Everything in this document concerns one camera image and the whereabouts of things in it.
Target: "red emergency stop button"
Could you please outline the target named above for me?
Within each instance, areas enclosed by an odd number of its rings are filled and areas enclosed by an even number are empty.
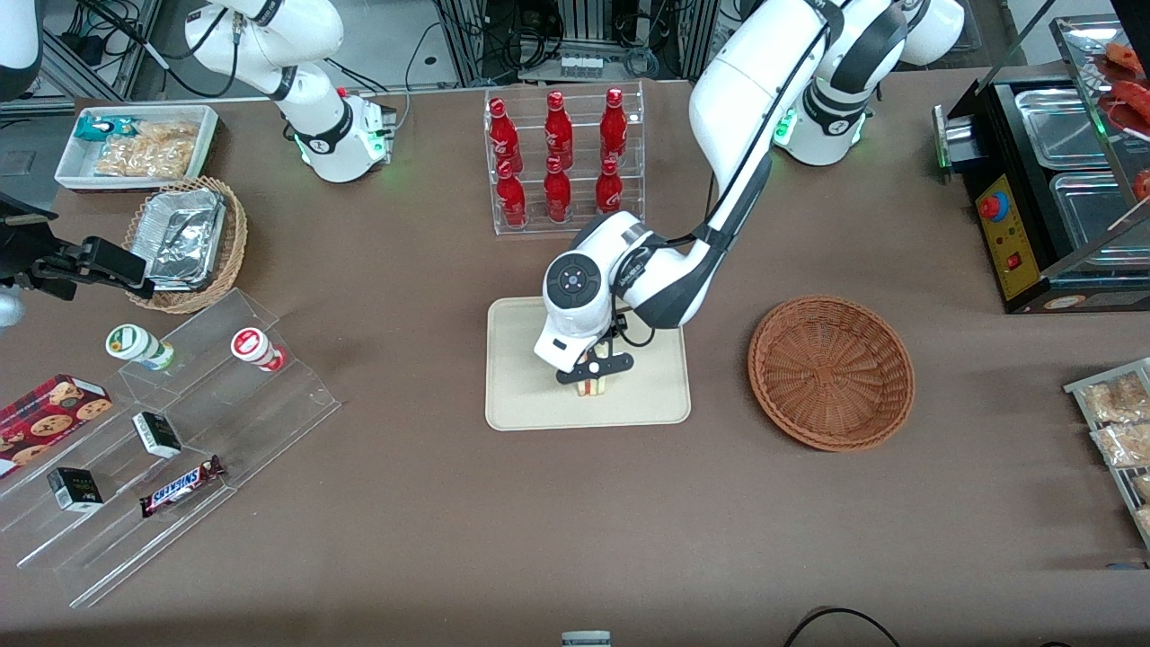
[[[979,202],[979,215],[990,219],[991,217],[998,215],[998,208],[1000,206],[1002,205],[999,203],[998,198],[994,195],[982,198],[982,201]]]
[[[1002,191],[995,191],[979,200],[979,215],[990,222],[1002,222],[1010,211],[1010,198]]]

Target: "white cup with red label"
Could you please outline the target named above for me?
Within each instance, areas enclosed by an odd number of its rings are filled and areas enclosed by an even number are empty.
[[[124,323],[108,333],[103,349],[116,360],[136,362],[150,371],[163,371],[176,357],[171,345],[156,339],[133,323]]]
[[[236,333],[231,339],[231,354],[268,373],[283,369],[288,363],[288,352],[273,345],[259,329],[244,329]]]

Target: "red bottle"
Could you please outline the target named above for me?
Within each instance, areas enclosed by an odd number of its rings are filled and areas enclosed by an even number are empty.
[[[543,130],[547,133],[547,154],[559,155],[564,168],[570,168],[575,163],[575,136],[562,92],[547,93],[547,121]]]
[[[519,154],[519,132],[515,124],[507,117],[507,103],[496,97],[488,103],[491,110],[491,147],[496,152],[496,165],[504,160],[511,161],[512,172],[523,170],[523,156]]]
[[[572,180],[564,172],[562,157],[547,157],[547,177],[543,180],[543,192],[547,194],[547,217],[552,222],[567,222],[572,213]]]
[[[595,183],[595,206],[599,214],[615,213],[623,198],[623,180],[619,178],[619,162],[608,156],[603,160],[603,172]]]
[[[599,155],[623,159],[627,152],[627,114],[623,113],[623,91],[607,90],[607,109],[599,122]]]
[[[522,229],[527,224],[527,197],[523,194],[523,185],[512,171],[511,160],[499,162],[496,174],[499,175],[496,193],[499,195],[504,219],[507,221],[507,226]]]

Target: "empty wicker basket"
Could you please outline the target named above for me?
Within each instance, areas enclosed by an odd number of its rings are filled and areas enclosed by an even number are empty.
[[[244,245],[247,244],[247,215],[244,213],[244,205],[239,203],[236,193],[227,184],[212,177],[197,177],[195,179],[177,182],[176,184],[160,188],[160,191],[191,191],[193,188],[212,188],[228,200],[228,211],[224,215],[224,229],[221,233],[220,251],[216,255],[212,283],[198,292],[155,292],[151,299],[141,299],[135,294],[128,294],[128,298],[136,305],[150,309],[161,309],[169,314],[187,314],[204,309],[222,299],[236,283],[236,276],[239,275],[239,265],[244,262]],[[125,249],[132,247],[132,240],[136,239],[136,228],[139,226],[143,214],[144,205],[141,203],[136,209],[136,217],[128,225],[128,234],[124,236],[123,244]]]
[[[828,452],[885,441],[914,401],[914,371],[895,331],[835,296],[800,296],[772,309],[751,339],[747,368],[767,416]]]

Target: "green indicator light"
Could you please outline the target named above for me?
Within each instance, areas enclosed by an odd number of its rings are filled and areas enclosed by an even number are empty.
[[[299,146],[299,156],[304,157],[304,163],[312,165],[312,160],[307,157],[307,148],[304,147],[304,143],[299,140],[299,136],[294,137],[296,145]]]
[[[787,114],[779,121],[779,125],[775,126],[775,144],[780,146],[785,146],[790,141],[790,131],[795,122],[795,108],[787,110]]]

